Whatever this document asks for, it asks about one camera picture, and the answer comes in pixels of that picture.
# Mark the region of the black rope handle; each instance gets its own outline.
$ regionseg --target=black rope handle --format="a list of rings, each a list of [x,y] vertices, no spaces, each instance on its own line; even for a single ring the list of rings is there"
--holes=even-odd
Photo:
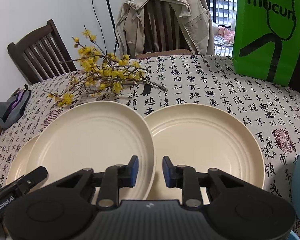
[[[294,10],[294,0],[292,0],[292,20],[294,21],[294,25],[293,25],[293,28],[292,28],[292,31],[291,31],[289,37],[286,38],[286,39],[280,37],[280,36],[279,36],[279,35],[271,28],[271,26],[270,26],[270,20],[269,20],[269,10],[270,10],[270,9],[271,9],[271,8],[269,8],[269,6],[268,6],[268,0],[266,0],[267,25],[268,25],[269,29],[272,31],[273,34],[277,35],[282,41],[288,41],[288,40],[290,40],[290,39],[292,38],[293,33],[294,33],[294,31],[295,31],[295,29],[296,29],[296,26],[297,26],[297,17],[296,17],[296,13],[295,13],[295,10]]]

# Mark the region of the table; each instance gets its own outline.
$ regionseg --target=table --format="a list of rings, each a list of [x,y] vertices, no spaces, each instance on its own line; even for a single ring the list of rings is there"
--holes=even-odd
[[[139,63],[151,70],[148,78],[168,91],[152,88],[145,94],[140,85],[118,96],[103,94],[95,99],[82,95],[71,107],[92,100],[115,100],[146,116],[173,104],[215,106],[239,119],[256,137],[265,160],[264,189],[291,201],[291,176],[300,154],[300,93],[235,74],[229,57],[151,57]],[[68,109],[53,108],[53,100],[43,90],[61,93],[69,77],[65,74],[29,87],[32,94],[25,114],[0,136],[0,189],[20,148]],[[294,230],[300,235],[298,220]]]

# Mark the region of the pink blanket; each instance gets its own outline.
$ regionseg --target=pink blanket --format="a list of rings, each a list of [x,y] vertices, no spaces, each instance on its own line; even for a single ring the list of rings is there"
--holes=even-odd
[[[219,26],[218,34],[224,37],[227,41],[234,42],[234,31],[230,31],[226,27]]]

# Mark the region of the wooden chair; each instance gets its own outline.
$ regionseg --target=wooden chair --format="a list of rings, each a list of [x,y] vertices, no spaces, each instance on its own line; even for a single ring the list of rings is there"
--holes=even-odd
[[[71,57],[53,20],[30,32],[17,44],[10,43],[8,52],[31,84],[76,70],[73,62],[59,64]]]
[[[176,14],[168,2],[149,0],[144,6],[145,46],[143,53],[166,52],[190,48],[179,27]]]

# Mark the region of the metal bolt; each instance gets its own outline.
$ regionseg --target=metal bolt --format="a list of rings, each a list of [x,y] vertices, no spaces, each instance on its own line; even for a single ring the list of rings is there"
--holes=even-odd
[[[188,199],[186,201],[186,205],[188,207],[199,207],[201,205],[201,201],[197,199]]]
[[[114,202],[111,199],[101,199],[98,204],[100,207],[112,207]]]

